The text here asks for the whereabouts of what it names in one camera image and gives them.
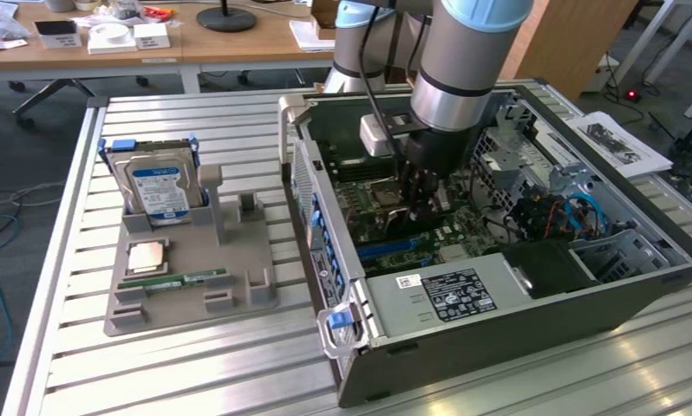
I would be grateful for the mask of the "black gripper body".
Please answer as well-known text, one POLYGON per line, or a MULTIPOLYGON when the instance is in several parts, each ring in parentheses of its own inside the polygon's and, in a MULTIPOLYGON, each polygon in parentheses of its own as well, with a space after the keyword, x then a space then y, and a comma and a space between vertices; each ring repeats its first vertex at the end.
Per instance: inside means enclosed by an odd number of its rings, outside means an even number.
POLYGON ((471 130, 447 132, 436 129, 413 131, 405 156, 413 166, 437 176, 449 176, 461 166, 471 144, 471 130))

